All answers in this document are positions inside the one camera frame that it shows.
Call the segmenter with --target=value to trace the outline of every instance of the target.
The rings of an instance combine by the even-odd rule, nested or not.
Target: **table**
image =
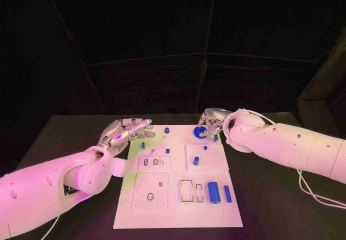
[[[264,114],[274,122],[298,126],[288,112]],[[82,152],[98,142],[115,119],[150,118],[155,125],[194,125],[200,114],[52,116],[17,169]],[[225,143],[229,174],[243,227],[112,229],[122,178],[111,177],[105,190],[59,217],[46,239],[151,240],[333,240],[346,239],[346,210],[317,203],[298,186],[297,171]],[[128,147],[118,155],[127,158]],[[311,190],[346,202],[346,185],[313,173],[303,173]],[[11,239],[40,239],[53,221]]]

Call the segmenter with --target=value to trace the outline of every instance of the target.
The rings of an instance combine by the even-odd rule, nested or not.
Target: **blue object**
[[[226,198],[226,202],[230,203],[232,202],[232,198],[230,198],[230,193],[229,193],[229,186],[225,186],[225,198]]]
[[[219,204],[220,203],[220,194],[219,194],[217,183],[215,181],[210,181],[207,183],[207,191],[209,191],[210,203]]]
[[[200,136],[200,133],[206,130],[203,126],[196,126],[193,129],[193,134],[197,139],[204,139],[207,136]]]
[[[199,165],[199,160],[200,160],[200,158],[196,156],[196,157],[194,157],[194,160],[193,160],[193,165],[194,165],[194,166]]]

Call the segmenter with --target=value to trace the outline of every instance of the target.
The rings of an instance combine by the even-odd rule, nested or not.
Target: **robotic hand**
[[[223,131],[226,143],[243,153],[253,152],[269,161],[320,174],[346,184],[346,141],[301,127],[274,123],[259,113],[207,108],[197,126],[199,137]]]
[[[34,229],[105,189],[114,157],[128,141],[155,136],[147,131],[153,129],[150,123],[150,119],[115,120],[96,146],[0,178],[0,239]]]

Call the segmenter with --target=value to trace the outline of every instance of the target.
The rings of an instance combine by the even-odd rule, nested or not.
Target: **black background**
[[[52,115],[295,114],[346,23],[343,1],[4,0],[0,17],[0,174]]]

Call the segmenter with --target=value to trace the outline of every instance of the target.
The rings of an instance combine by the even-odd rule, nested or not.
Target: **blue knob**
[[[194,165],[194,166],[199,165],[199,160],[200,160],[200,158],[196,156],[196,157],[194,157],[194,160],[193,160],[193,165]]]

